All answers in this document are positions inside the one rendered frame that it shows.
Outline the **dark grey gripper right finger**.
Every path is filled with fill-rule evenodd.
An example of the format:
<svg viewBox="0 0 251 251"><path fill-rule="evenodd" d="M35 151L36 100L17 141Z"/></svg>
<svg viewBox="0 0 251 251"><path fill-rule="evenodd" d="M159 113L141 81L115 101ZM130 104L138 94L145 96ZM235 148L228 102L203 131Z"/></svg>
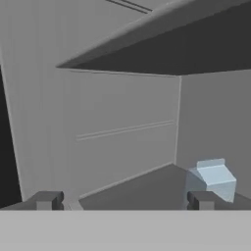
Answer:
<svg viewBox="0 0 251 251"><path fill-rule="evenodd" d="M235 193L232 202L227 202L212 191L189 191L188 210L250 210L251 199Z"/></svg>

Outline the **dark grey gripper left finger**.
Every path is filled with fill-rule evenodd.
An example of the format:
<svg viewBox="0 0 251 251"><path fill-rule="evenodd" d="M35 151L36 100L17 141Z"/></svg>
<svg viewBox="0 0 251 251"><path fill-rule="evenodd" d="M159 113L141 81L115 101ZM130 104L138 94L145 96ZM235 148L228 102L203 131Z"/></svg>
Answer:
<svg viewBox="0 0 251 251"><path fill-rule="evenodd" d="M63 191L38 191L24 202L2 208L2 211L63 210Z"/></svg>

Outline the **pale blue milk carton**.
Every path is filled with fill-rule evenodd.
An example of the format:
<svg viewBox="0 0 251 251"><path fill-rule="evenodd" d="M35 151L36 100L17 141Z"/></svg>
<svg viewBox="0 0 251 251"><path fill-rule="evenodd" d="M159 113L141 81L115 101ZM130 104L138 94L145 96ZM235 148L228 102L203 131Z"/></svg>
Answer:
<svg viewBox="0 0 251 251"><path fill-rule="evenodd" d="M184 195L188 191L212 191L226 202L234 201L236 178L225 159L198 161L186 173Z"/></svg>

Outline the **grey fridge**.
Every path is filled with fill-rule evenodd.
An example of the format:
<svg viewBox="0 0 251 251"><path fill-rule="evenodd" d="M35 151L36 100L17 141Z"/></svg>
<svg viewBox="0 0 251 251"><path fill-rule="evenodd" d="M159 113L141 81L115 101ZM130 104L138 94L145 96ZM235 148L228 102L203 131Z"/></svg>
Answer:
<svg viewBox="0 0 251 251"><path fill-rule="evenodd" d="M150 75L58 65L174 0L0 0L0 70L23 198L178 209L198 161L251 198L251 70Z"/></svg>

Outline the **grey fridge shelf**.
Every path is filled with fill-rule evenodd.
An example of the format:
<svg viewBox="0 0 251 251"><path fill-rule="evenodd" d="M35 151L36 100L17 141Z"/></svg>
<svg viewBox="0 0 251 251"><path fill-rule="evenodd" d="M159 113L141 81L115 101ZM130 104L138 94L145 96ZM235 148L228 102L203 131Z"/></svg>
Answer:
<svg viewBox="0 0 251 251"><path fill-rule="evenodd" d="M58 67L150 75L251 70L251 0L174 0Z"/></svg>

